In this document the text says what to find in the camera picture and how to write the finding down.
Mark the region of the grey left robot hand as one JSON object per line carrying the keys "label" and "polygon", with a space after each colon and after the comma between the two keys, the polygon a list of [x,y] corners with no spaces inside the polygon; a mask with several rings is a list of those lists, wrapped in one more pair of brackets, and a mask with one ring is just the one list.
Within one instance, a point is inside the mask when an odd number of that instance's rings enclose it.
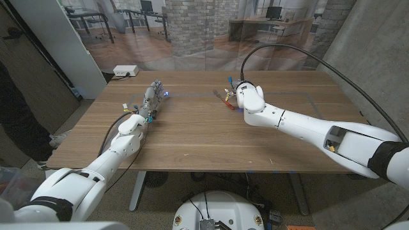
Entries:
{"label": "grey left robot hand", "polygon": [[138,114],[144,117],[148,123],[151,123],[157,117],[157,105],[168,95],[169,92],[164,91],[164,87],[158,79],[152,82],[144,93],[143,103],[138,108]]}

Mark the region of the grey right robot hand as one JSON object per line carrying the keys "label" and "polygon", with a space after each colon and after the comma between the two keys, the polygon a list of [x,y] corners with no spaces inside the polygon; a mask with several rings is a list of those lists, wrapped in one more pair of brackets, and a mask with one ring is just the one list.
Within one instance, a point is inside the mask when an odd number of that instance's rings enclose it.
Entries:
{"label": "grey right robot hand", "polygon": [[226,92],[226,97],[224,99],[224,101],[228,104],[230,99],[234,99],[236,96],[236,89],[234,88],[233,84],[230,84],[230,89],[225,88],[224,91]]}

